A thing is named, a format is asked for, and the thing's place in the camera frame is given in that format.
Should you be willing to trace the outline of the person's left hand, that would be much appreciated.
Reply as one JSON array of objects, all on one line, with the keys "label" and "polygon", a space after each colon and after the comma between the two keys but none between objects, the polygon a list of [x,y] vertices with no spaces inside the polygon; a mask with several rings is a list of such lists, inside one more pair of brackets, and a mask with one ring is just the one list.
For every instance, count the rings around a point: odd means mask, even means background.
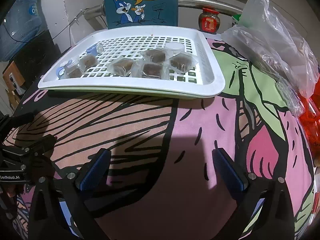
[{"label": "person's left hand", "polygon": [[13,198],[16,195],[15,189],[14,188],[8,188],[7,189],[7,195],[8,195],[9,198]]}]

